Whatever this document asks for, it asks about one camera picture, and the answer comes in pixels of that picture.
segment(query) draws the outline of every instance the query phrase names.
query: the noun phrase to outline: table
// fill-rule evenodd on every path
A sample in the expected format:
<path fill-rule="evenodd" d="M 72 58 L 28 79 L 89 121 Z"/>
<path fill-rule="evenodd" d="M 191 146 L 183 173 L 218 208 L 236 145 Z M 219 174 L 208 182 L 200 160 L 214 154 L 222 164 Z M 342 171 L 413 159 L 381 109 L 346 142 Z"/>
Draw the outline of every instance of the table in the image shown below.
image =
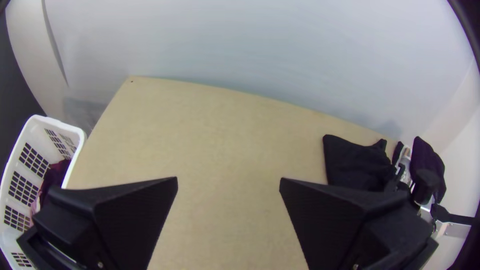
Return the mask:
<path fill-rule="evenodd" d="M 178 193 L 149 269 L 308 269 L 281 177 L 326 184 L 322 137 L 396 141 L 292 104 L 132 76 L 84 145 L 67 188 L 170 176 Z"/>

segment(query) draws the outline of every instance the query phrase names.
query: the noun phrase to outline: metal bracket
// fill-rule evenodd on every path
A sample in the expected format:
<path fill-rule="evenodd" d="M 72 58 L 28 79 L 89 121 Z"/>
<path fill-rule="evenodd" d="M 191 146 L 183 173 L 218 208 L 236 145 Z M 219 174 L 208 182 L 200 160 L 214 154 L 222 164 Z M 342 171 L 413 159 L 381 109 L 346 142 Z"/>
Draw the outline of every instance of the metal bracket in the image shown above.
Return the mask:
<path fill-rule="evenodd" d="M 455 238 L 465 239 L 469 235 L 470 225 L 453 223 L 453 222 L 441 222 L 435 221 L 436 229 L 431 235 L 433 239 L 438 239 L 441 236 L 449 236 Z"/>

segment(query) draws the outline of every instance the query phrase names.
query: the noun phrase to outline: black fabric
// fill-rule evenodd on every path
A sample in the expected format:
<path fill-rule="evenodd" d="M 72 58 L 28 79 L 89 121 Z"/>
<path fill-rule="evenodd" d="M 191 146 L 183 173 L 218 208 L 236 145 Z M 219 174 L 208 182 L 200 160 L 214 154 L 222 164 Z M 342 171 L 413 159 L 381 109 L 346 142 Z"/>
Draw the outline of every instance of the black fabric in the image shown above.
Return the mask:
<path fill-rule="evenodd" d="M 413 140 L 410 162 L 410 175 L 413 182 L 419 181 L 418 171 L 422 169 L 432 171 L 440 179 L 438 189 L 433 192 L 435 202 L 439 204 L 447 191 L 444 178 L 445 165 L 432 146 L 417 136 Z"/>
<path fill-rule="evenodd" d="M 334 135 L 323 136 L 328 184 L 356 190 L 383 191 L 396 171 L 385 153 L 386 146 L 384 139 L 371 146 L 363 146 Z"/>
<path fill-rule="evenodd" d="M 391 157 L 392 164 L 397 164 L 397 161 L 399 161 L 400 155 L 402 154 L 403 148 L 404 148 L 403 142 L 399 141 L 395 146 L 395 150 L 393 150 L 393 156 Z"/>

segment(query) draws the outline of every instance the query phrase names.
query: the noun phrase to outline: white laundry basket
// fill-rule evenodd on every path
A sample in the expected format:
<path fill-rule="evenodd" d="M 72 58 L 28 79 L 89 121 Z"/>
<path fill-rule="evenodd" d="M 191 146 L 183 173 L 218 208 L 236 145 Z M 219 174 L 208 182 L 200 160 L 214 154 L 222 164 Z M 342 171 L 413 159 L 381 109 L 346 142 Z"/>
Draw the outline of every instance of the white laundry basket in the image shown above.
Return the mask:
<path fill-rule="evenodd" d="M 86 137 L 78 127 L 39 115 L 30 117 L 23 126 L 0 184 L 0 249 L 12 269 L 34 269 L 17 244 L 17 238 L 30 226 L 30 204 L 50 164 L 71 160 L 62 188 L 67 186 Z"/>

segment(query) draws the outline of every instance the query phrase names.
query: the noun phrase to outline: black cloth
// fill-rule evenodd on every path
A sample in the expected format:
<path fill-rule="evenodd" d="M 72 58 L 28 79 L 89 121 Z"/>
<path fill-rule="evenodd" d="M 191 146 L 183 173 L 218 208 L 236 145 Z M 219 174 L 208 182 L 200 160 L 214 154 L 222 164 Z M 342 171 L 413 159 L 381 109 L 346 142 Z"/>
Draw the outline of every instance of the black cloth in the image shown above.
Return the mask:
<path fill-rule="evenodd" d="M 383 191 L 396 169 L 385 153 L 387 141 L 371 146 L 349 142 L 334 135 L 323 136 L 323 154 L 329 185 L 364 191 Z"/>
<path fill-rule="evenodd" d="M 430 170 L 440 178 L 440 185 L 438 189 L 433 192 L 435 203 L 439 204 L 442 201 L 445 192 L 447 192 L 447 185 L 445 184 L 444 178 L 445 165 L 440 156 L 435 153 L 432 146 L 417 136 L 413 140 L 410 161 L 410 175 L 413 182 L 418 178 L 417 171 L 422 169 Z"/>
<path fill-rule="evenodd" d="M 404 148 L 403 142 L 399 141 L 396 146 L 395 150 L 393 150 L 393 156 L 391 157 L 391 163 L 397 164 L 397 161 L 400 159 L 400 155 L 402 154 L 402 149 Z"/>
<path fill-rule="evenodd" d="M 52 186 L 61 187 L 67 170 L 69 169 L 70 160 L 64 159 L 56 164 L 51 164 L 43 176 L 43 183 L 40 187 L 40 207 L 43 207 L 48 202 L 47 194 Z"/>

